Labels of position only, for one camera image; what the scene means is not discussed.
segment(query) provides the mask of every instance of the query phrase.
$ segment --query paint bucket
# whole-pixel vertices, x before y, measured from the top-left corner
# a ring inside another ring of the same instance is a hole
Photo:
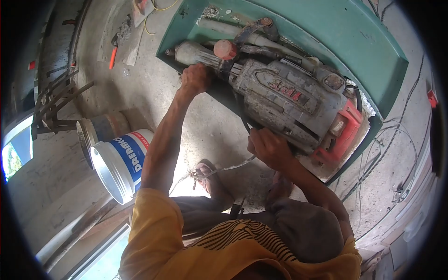
[[[90,149],[93,166],[108,192],[120,204],[132,200],[140,188],[146,151],[154,134],[139,129]]]
[[[128,120],[120,113],[96,116],[91,119],[82,118],[76,122],[79,143],[87,164],[92,170],[94,166],[90,158],[90,147],[99,141],[107,142],[120,135],[131,132]]]

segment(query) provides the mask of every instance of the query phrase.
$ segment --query yellow cable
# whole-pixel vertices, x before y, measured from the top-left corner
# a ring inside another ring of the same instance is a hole
[[[151,3],[152,3],[152,7],[153,7],[156,11],[165,11],[165,10],[168,10],[169,8],[171,8],[172,6],[174,6],[178,1],[179,1],[179,0],[176,0],[176,1],[173,3],[173,5],[169,6],[168,8],[164,8],[164,9],[157,9],[157,8],[154,6],[154,2],[155,2],[155,0],[152,0]],[[145,18],[145,31],[146,31],[146,33],[148,33],[149,35],[155,35],[155,33],[149,33],[148,29],[146,28],[146,20],[147,20],[147,19],[148,19],[148,17]]]
[[[155,7],[155,5],[154,5],[155,0],[152,0],[151,2],[152,2],[152,6],[154,7],[154,9],[155,9],[156,11],[164,11],[164,10],[168,10],[169,8],[171,8],[172,6],[174,6],[178,1],[179,1],[179,0],[176,0],[176,1],[174,2],[173,5],[169,6],[168,8],[164,8],[164,9],[157,9],[157,8]]]
[[[149,33],[149,32],[148,32],[148,29],[146,29],[146,20],[147,20],[147,19],[148,19],[148,17],[145,18],[145,22],[144,22],[144,24],[145,24],[145,25],[144,25],[144,26],[145,26],[145,31],[146,31],[146,33],[148,33],[149,35],[155,35],[155,33]]]

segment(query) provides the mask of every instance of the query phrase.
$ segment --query yellow shirt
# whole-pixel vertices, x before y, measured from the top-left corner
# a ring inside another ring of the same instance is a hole
[[[301,263],[266,225],[230,220],[184,247],[184,220],[177,204],[153,189],[140,189],[129,244],[121,257],[122,279],[232,279],[254,262],[286,279],[358,279],[362,258],[349,237],[341,254],[324,263]]]

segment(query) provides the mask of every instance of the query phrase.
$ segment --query left hand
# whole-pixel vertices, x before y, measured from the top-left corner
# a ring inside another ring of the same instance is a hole
[[[296,161],[286,139],[266,127],[261,130],[252,128],[248,140],[247,150],[276,171],[283,172]]]
[[[182,72],[182,86],[180,90],[183,94],[194,98],[211,84],[212,74],[210,69],[202,63],[190,65]]]

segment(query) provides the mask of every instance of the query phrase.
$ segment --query gray motor housing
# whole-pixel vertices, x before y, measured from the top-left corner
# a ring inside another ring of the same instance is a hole
[[[347,102],[345,80],[330,67],[311,74],[283,59],[235,64],[229,83],[244,96],[250,118],[284,135],[305,155],[319,146]]]

